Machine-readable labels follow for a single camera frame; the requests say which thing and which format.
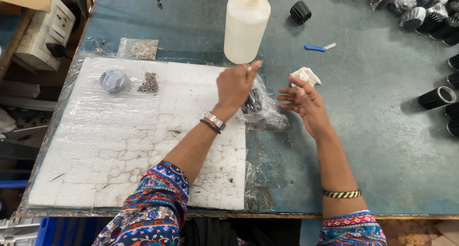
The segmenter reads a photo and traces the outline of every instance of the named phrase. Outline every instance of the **patterned sleeve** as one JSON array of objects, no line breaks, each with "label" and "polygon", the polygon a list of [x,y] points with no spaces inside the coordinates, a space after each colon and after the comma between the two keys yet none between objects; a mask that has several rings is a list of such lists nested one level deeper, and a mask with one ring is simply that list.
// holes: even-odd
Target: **patterned sleeve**
[{"label": "patterned sleeve", "polygon": [[120,213],[93,246],[176,246],[185,223],[188,179],[175,165],[161,161],[149,169]]},{"label": "patterned sleeve", "polygon": [[370,211],[363,210],[324,220],[317,245],[385,246],[386,236]]}]

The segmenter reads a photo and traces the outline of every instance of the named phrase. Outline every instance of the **styrofoam sheet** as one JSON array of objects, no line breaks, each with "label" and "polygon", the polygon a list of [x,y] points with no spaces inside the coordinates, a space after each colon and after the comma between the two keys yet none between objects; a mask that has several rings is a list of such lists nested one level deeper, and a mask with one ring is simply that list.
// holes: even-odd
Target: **styrofoam sheet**
[{"label": "styrofoam sheet", "polygon": [[[109,94],[100,75],[120,69],[129,89]],[[37,174],[29,207],[121,207],[142,174],[218,101],[223,67],[87,58]],[[145,72],[157,74],[157,95],[137,92]],[[213,143],[190,189],[189,206],[244,209],[245,123],[231,118]]]}]

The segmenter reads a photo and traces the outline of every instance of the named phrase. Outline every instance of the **pile of screws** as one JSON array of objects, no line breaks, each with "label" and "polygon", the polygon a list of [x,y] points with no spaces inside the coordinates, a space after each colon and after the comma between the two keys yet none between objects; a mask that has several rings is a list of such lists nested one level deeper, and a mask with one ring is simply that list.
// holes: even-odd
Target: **pile of screws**
[{"label": "pile of screws", "polygon": [[158,50],[157,39],[147,39],[137,42],[132,46],[132,54],[136,58],[156,60],[156,52]]},{"label": "pile of screws", "polygon": [[140,92],[158,92],[159,85],[158,79],[156,79],[155,73],[146,72],[145,73],[145,82],[137,89]]}]

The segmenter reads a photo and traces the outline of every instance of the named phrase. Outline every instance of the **silver wristwatch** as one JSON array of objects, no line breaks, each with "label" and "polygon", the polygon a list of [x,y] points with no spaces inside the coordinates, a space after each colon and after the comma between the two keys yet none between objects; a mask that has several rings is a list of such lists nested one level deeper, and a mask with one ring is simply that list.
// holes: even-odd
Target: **silver wristwatch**
[{"label": "silver wristwatch", "polygon": [[209,111],[206,112],[206,113],[204,113],[204,114],[201,116],[201,119],[202,119],[202,120],[203,120],[204,118],[206,118],[206,119],[212,121],[212,122],[215,124],[215,126],[217,126],[220,130],[225,129],[225,127],[226,127],[226,124],[225,124],[223,121],[219,120],[217,117],[215,117],[214,114],[210,113]]}]

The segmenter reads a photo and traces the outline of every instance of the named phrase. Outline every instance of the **black bracelet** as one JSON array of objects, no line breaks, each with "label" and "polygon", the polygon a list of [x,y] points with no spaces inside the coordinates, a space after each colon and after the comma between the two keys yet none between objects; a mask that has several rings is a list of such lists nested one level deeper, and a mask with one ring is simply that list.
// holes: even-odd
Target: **black bracelet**
[{"label": "black bracelet", "polygon": [[212,126],[209,122],[205,120],[199,120],[200,122],[206,124],[208,127],[210,127],[213,131],[215,131],[217,134],[221,134],[220,130],[216,129],[214,126]]},{"label": "black bracelet", "polygon": [[362,195],[361,190],[356,191],[349,191],[349,192],[331,192],[327,190],[323,190],[324,195],[331,198],[337,199],[350,199],[350,198],[357,198]]}]

